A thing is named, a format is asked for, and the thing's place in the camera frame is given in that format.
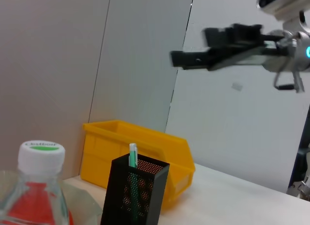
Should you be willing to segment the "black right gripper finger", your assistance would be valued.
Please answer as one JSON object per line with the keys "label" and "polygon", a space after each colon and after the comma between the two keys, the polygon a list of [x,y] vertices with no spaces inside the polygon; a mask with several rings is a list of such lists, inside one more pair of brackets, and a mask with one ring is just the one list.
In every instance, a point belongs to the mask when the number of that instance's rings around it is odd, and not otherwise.
{"label": "black right gripper finger", "polygon": [[173,67],[184,70],[207,69],[212,63],[212,58],[207,52],[171,51],[170,58]]}
{"label": "black right gripper finger", "polygon": [[233,43],[233,27],[205,28],[202,33],[207,46],[228,46]]}

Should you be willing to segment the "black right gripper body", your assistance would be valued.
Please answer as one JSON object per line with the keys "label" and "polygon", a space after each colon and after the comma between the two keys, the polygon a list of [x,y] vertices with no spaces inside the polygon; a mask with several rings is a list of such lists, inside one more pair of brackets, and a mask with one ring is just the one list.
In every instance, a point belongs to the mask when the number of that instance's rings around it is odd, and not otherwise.
{"label": "black right gripper body", "polygon": [[282,31],[262,33],[263,26],[232,24],[233,43],[228,46],[209,46],[207,54],[212,63],[207,68],[215,71],[234,65],[261,65],[268,57],[280,57],[283,51],[278,42],[284,38]]}

